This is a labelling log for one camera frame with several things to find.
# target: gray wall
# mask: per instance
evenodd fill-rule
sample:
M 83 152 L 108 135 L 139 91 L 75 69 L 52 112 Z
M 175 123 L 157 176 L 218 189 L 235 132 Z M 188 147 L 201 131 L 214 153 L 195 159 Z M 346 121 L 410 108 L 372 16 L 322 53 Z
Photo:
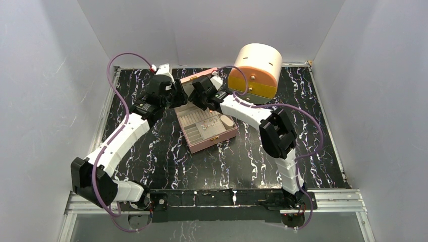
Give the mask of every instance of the gray wall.
M 107 55 L 155 64 L 233 64 L 244 45 L 269 44 L 285 62 L 314 59 L 344 0 L 78 0 Z M 134 57 L 117 62 L 140 67 Z
M 313 64 L 378 241 L 428 237 L 427 12 L 424 0 L 347 0 Z
M 0 240 L 56 241 L 108 57 L 77 1 L 0 1 Z

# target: open jewelry box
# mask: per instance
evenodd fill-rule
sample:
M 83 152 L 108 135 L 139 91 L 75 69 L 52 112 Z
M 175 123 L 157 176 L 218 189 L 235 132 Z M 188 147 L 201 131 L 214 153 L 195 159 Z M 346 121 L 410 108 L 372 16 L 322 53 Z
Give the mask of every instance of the open jewelry box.
M 193 90 L 192 80 L 210 74 L 216 69 L 212 68 L 181 79 L 184 91 L 190 95 Z M 191 102 L 174 110 L 191 153 L 233 138 L 238 132 L 230 116 L 209 109 L 202 110 Z

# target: black marble table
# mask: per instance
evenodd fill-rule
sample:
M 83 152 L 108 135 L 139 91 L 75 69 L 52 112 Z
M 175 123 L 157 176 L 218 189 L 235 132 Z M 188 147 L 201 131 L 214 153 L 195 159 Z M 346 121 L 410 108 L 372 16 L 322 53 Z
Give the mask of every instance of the black marble table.
M 174 69 L 175 78 L 204 69 Z M 230 70 L 221 72 L 226 80 Z M 147 85 L 148 70 L 121 70 L 117 88 L 131 105 Z M 327 126 L 308 67 L 283 68 L 278 92 L 272 102 L 298 106 L 320 122 L 325 136 L 323 152 L 300 164 L 308 188 L 349 188 L 338 166 Z M 287 110 L 294 122 L 298 140 L 296 155 L 306 154 L 318 145 L 317 130 L 299 112 Z M 125 117 L 117 97 L 113 98 L 103 133 L 105 140 Z M 235 120 L 237 137 L 191 154 L 172 109 L 125 155 L 115 179 L 137 180 L 151 189 L 249 189 L 279 188 L 281 178 L 275 162 L 263 151 L 256 129 Z

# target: pink jewelry box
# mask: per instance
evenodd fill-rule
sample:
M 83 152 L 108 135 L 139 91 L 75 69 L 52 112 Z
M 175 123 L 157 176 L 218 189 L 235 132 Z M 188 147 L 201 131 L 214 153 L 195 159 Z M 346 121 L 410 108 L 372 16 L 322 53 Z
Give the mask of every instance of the pink jewelry box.
M 215 70 L 217 68 L 211 68 L 181 79 L 183 89 L 186 93 L 191 92 L 193 79 L 210 74 Z M 238 132 L 238 128 L 230 116 L 210 111 L 208 108 L 202 110 L 191 102 L 174 108 L 174 110 L 192 154 L 231 139 Z

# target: cable connector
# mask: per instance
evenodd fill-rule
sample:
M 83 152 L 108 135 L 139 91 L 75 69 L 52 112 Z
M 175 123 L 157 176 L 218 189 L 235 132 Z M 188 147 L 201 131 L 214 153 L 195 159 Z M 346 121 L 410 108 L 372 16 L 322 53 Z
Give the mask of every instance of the cable connector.
M 157 71 L 157 67 L 155 65 L 151 65 L 150 70 L 154 73 Z

